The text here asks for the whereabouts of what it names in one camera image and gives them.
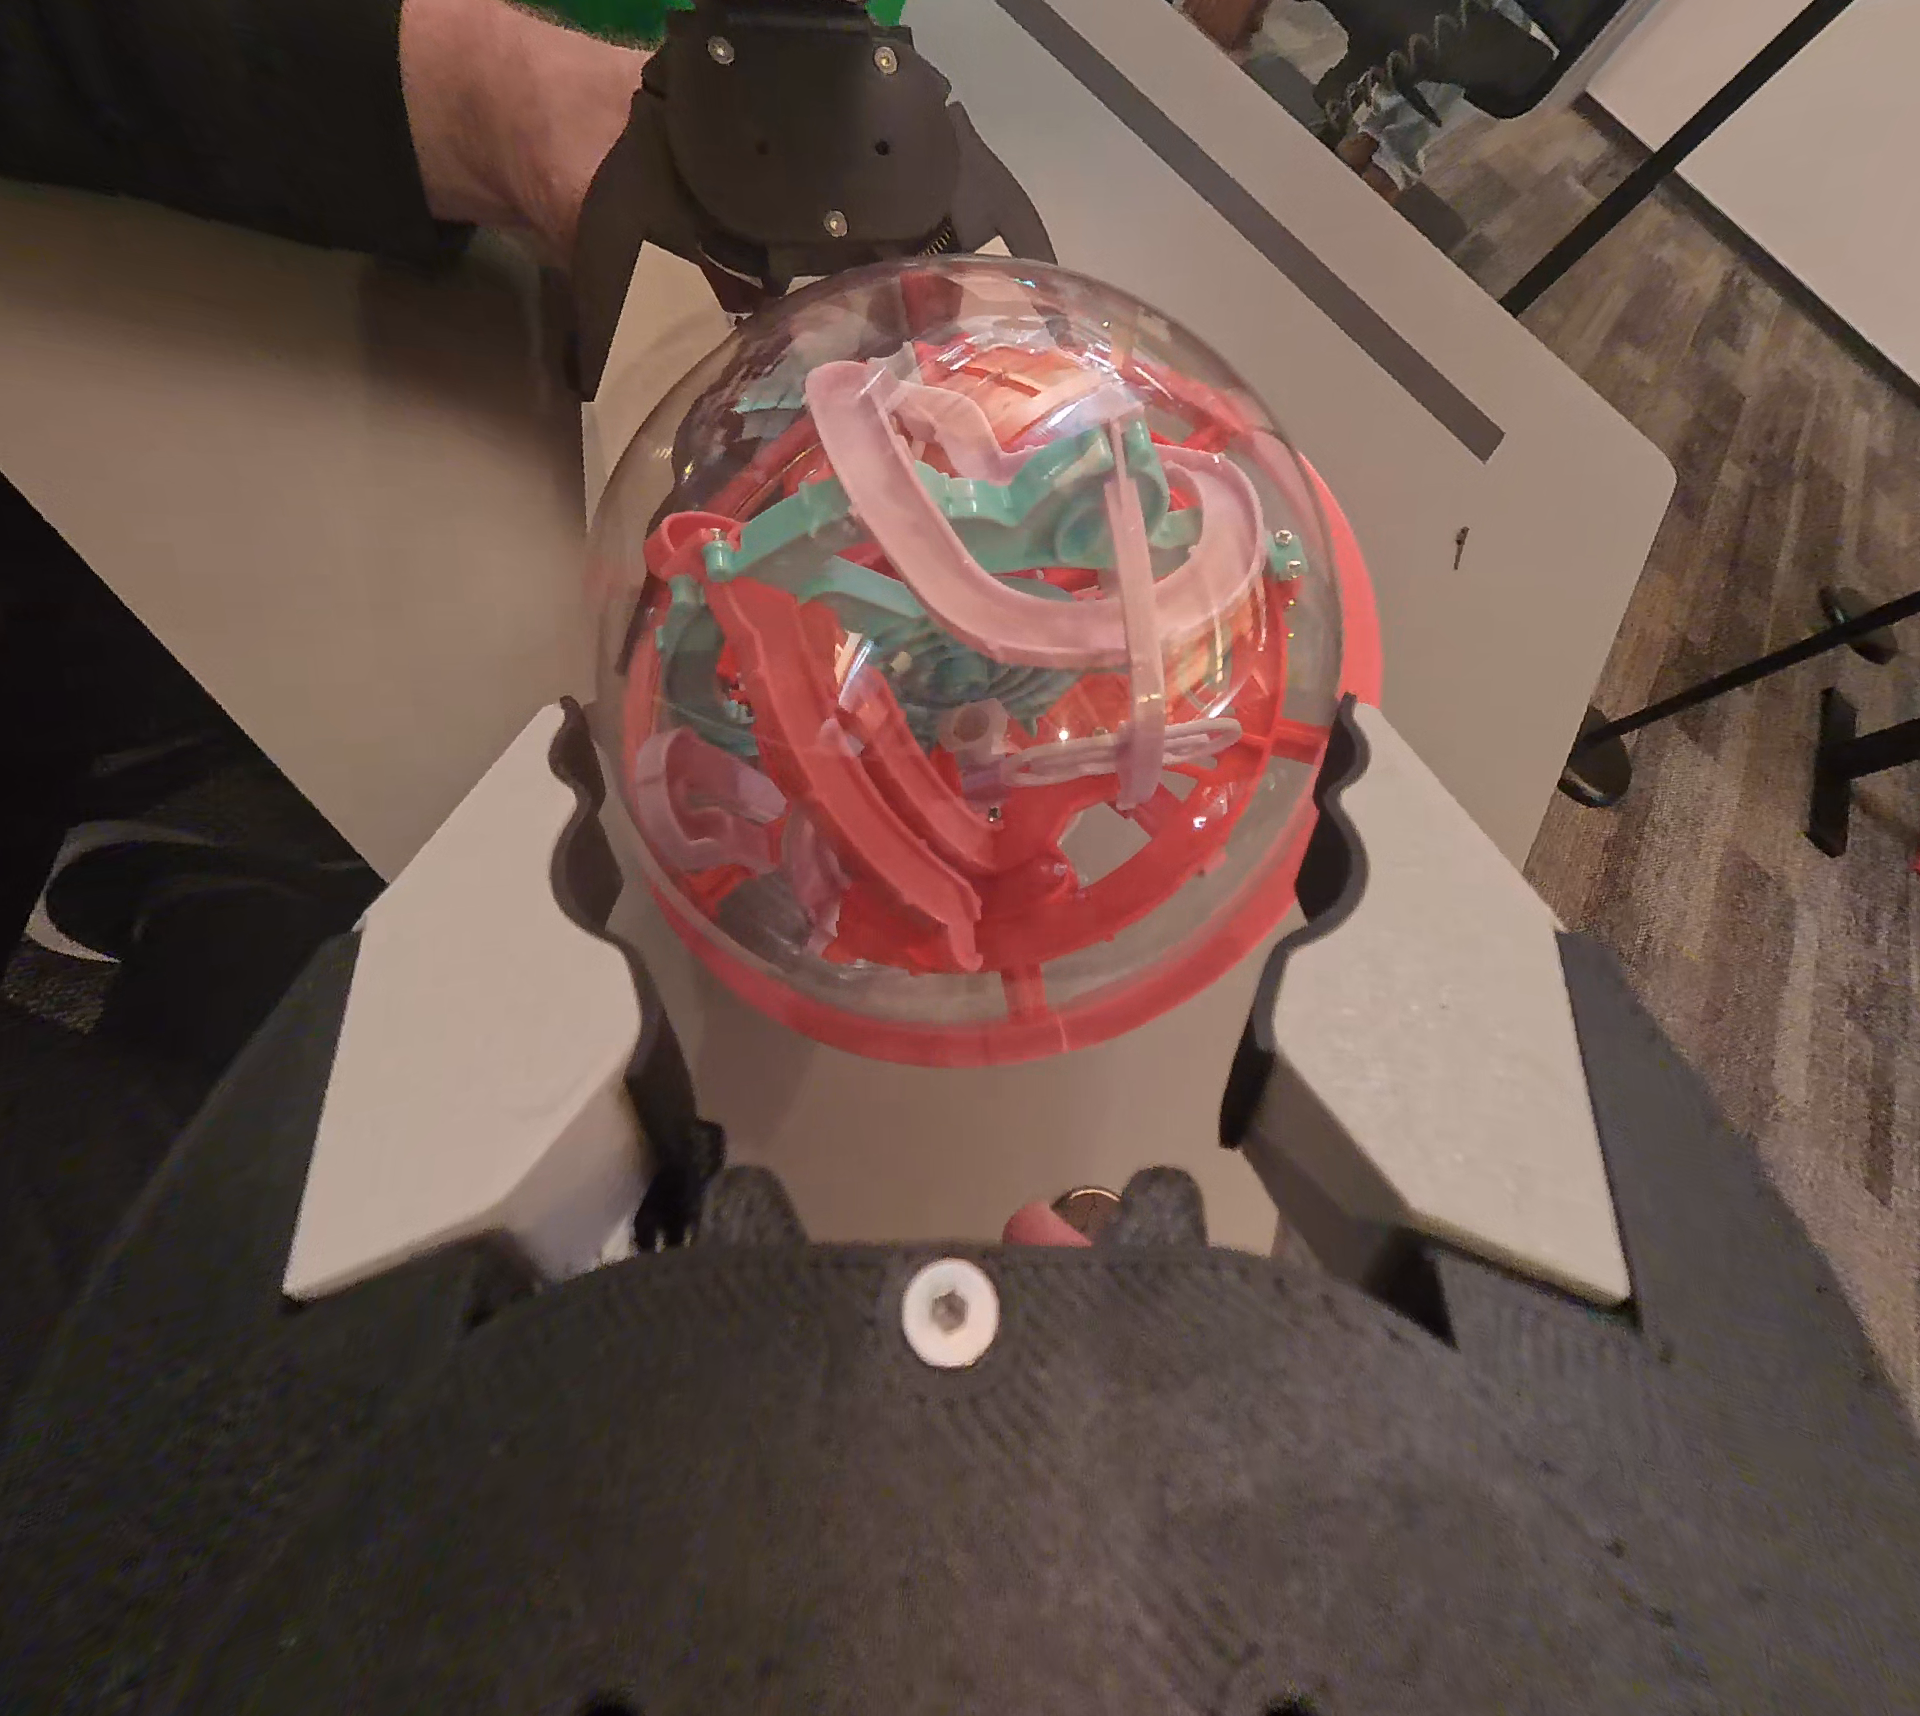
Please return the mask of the person's left hand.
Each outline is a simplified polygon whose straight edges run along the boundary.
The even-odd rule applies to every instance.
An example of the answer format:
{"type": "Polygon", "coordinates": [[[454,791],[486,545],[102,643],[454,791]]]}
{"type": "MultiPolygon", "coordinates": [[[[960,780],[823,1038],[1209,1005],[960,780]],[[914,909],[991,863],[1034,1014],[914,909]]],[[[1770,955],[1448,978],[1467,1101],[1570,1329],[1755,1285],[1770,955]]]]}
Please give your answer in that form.
{"type": "Polygon", "coordinates": [[[512,0],[399,0],[396,58],[429,216],[568,268],[652,55],[512,0]]]}

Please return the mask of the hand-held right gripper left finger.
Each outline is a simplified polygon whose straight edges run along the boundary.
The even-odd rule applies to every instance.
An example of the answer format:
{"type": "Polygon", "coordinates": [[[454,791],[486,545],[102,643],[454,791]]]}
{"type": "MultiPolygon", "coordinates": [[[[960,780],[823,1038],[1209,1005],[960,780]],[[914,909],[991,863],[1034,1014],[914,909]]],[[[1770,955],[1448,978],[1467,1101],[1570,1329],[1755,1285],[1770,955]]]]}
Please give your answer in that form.
{"type": "Polygon", "coordinates": [[[612,929],[605,802],[581,706],[548,704],[360,921],[292,1301],[467,1238],[560,1280],[690,1235],[723,1137],[612,929]]]}

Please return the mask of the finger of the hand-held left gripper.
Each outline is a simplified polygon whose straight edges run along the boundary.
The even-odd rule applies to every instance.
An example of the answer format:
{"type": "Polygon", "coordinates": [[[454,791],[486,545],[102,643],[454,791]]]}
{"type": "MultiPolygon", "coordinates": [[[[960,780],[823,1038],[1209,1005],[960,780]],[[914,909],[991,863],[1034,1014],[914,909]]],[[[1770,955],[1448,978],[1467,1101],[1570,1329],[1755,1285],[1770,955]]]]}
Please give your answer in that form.
{"type": "Polygon", "coordinates": [[[673,492],[679,424],[737,322],[695,265],[652,243],[637,252],[610,352],[580,408],[588,533],[607,505],[652,519],[673,492]]]}

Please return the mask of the clear red maze ball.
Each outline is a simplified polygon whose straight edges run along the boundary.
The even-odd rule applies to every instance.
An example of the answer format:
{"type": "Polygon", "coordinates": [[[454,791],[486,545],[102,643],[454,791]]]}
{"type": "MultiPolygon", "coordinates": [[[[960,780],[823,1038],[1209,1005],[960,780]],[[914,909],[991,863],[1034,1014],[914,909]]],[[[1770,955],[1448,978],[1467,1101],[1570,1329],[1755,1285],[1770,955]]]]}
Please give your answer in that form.
{"type": "Polygon", "coordinates": [[[1234,367],[1089,277],[860,268],[735,316],[673,490],[588,533],[594,732],[665,926],[831,1048],[1135,1033],[1300,906],[1346,515],[1234,367]]]}

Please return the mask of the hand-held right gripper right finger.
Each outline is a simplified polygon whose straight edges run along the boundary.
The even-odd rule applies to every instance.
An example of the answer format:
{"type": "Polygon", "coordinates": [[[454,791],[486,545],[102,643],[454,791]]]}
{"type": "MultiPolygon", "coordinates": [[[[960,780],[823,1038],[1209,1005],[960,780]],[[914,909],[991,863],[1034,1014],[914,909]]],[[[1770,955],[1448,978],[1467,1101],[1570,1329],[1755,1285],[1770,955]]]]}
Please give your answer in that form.
{"type": "Polygon", "coordinates": [[[1428,1247],[1625,1309],[1563,931],[1367,703],[1342,701],[1310,809],[1219,1146],[1354,1283],[1428,1247]]]}

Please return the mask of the person's left forearm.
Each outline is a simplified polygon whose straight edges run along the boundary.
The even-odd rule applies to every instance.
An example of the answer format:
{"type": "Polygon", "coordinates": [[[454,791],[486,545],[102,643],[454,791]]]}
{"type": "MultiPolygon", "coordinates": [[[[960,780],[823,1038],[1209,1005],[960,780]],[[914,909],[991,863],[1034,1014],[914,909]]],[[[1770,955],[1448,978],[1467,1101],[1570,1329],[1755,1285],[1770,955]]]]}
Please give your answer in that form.
{"type": "Polygon", "coordinates": [[[1,175],[433,268],[403,0],[1,0],[1,175]]]}

